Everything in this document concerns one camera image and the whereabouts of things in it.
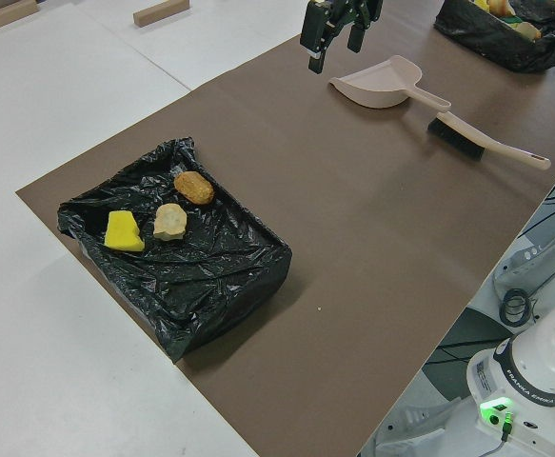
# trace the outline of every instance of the dustpan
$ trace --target dustpan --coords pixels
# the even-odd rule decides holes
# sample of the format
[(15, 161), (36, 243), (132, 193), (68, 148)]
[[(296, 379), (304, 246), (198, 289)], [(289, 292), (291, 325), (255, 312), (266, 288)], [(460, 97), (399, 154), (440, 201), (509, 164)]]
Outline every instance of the dustpan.
[(423, 72), (414, 63), (394, 55), (374, 67), (331, 78), (330, 84), (363, 107), (389, 108), (411, 97), (439, 112), (448, 111), (450, 102), (416, 86), (422, 76)]

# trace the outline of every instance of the hand brush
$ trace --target hand brush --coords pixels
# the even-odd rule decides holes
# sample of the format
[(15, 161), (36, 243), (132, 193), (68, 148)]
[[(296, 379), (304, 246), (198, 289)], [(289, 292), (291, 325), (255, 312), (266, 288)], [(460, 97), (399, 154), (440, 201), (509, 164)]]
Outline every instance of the hand brush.
[(549, 169), (551, 165), (550, 160), (541, 155), (532, 154), (526, 150), (513, 148), (493, 140), (490, 136), (473, 128), (450, 111), (438, 112), (427, 130), (474, 160), (480, 160), (485, 149), (488, 149), (531, 165), (536, 169)]

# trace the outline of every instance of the wooden block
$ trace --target wooden block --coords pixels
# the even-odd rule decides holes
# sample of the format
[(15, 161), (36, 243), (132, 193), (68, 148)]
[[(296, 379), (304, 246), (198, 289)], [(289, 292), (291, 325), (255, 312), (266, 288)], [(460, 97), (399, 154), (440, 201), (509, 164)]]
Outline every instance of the wooden block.
[(0, 9), (0, 27), (38, 11), (36, 0), (20, 0)]
[(189, 0), (168, 0), (145, 10), (135, 12), (133, 14), (133, 22), (138, 27), (144, 27), (178, 12), (186, 11), (189, 8)]

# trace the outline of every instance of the dustpan handle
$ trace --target dustpan handle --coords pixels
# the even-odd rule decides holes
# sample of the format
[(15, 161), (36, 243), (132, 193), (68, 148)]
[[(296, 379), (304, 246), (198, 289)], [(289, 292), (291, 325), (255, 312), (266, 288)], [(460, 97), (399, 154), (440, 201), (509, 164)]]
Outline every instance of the dustpan handle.
[(508, 146), (500, 143), (497, 140), (493, 140), (490, 136), (472, 127), (463, 119), (455, 116), (452, 112), (439, 112), (436, 117), (452, 129), (461, 133), (468, 140), (476, 143), (478, 146), (481, 146), (488, 150), (492, 150), (493, 152), (498, 152), (502, 155), (505, 155), (506, 157), (530, 165), (536, 169), (550, 168), (550, 159), (542, 157), (541, 155), (533, 154), (526, 150), (513, 148), (512, 146)]
[(444, 98), (440, 98), (433, 93), (429, 93), (426, 90), (419, 89), (416, 86), (406, 88), (404, 92), (410, 98), (414, 98), (415, 100), (425, 103), (429, 107), (434, 108), (439, 112), (446, 112), (450, 109), (449, 101), (445, 100)]

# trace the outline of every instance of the brown table mat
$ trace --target brown table mat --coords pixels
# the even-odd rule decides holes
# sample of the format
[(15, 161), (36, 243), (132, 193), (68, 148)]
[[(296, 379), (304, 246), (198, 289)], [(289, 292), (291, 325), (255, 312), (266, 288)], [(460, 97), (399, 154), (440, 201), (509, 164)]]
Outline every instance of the brown table mat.
[[(555, 183), (555, 69), (515, 74), (454, 44), (432, 27), (440, 6), (385, 2), (363, 50), (339, 37), (319, 76), (292, 39), (18, 192), (56, 233), (60, 202), (194, 138), (293, 250), (266, 306), (178, 364), (262, 457), (355, 455)], [(327, 84), (393, 54), (453, 112), (552, 168), (472, 162), (426, 133), (425, 106), (364, 109)]]

